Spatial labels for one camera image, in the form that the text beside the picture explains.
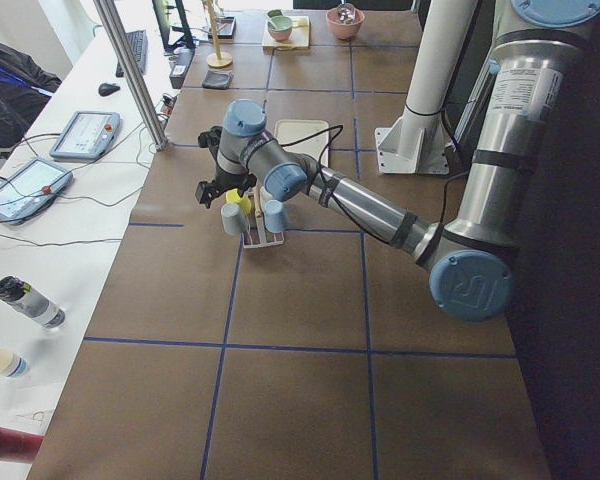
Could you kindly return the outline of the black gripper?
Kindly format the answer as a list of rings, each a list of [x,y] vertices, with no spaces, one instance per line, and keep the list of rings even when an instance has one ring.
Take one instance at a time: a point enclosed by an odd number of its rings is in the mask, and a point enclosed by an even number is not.
[[[214,199],[223,193],[236,189],[238,194],[243,196],[249,188],[255,185],[256,176],[251,173],[234,175],[220,172],[210,182],[200,181],[196,187],[195,197],[200,205],[210,208]]]

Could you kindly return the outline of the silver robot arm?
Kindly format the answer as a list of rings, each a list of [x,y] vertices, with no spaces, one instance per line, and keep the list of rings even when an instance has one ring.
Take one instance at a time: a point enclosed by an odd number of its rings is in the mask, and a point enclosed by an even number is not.
[[[457,217],[426,223],[315,158],[286,151],[255,102],[232,102],[199,136],[216,164],[199,203],[261,185],[265,214],[282,228],[283,204],[303,193],[380,242],[411,254],[429,274],[438,307],[469,322],[500,315],[511,299],[512,229],[565,72],[582,56],[600,1],[500,1],[490,68],[495,75]]]

